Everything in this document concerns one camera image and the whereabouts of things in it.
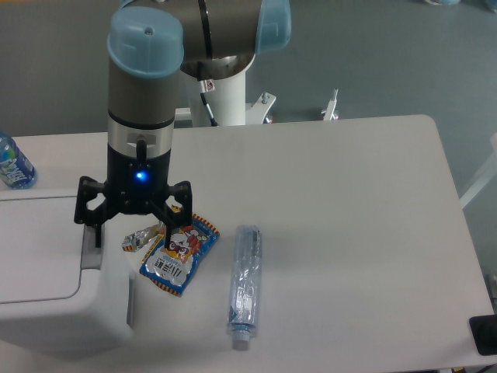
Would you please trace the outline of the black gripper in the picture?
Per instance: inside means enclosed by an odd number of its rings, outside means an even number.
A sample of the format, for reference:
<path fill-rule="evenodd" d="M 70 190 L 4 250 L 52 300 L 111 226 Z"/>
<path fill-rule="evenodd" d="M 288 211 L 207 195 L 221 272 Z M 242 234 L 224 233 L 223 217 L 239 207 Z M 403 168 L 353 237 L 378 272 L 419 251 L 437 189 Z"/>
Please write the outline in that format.
<path fill-rule="evenodd" d="M 168 185 L 171 152 L 140 163 L 107 147 L 106 182 L 81 176 L 74 222 L 94 228 L 96 247 L 103 247 L 103 226 L 117 214 L 153 214 L 165 226 L 164 247 L 169 248 L 173 230 L 192 224 L 193 192 L 190 181 Z M 99 194 L 104 201 L 94 209 L 88 203 Z"/>

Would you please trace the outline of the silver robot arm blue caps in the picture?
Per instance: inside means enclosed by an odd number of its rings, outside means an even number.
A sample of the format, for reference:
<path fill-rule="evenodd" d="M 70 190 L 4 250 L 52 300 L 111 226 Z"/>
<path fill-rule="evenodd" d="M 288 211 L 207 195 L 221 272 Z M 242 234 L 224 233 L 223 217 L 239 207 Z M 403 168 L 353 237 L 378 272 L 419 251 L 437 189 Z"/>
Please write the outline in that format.
<path fill-rule="evenodd" d="M 287 1 L 124 1 L 113 14 L 109 54 L 107 174 L 79 180 L 75 222 L 103 247 L 117 214 L 153 214 L 168 232 L 192 221 L 191 184 L 169 185 L 179 73 L 184 64 L 284 48 Z"/>

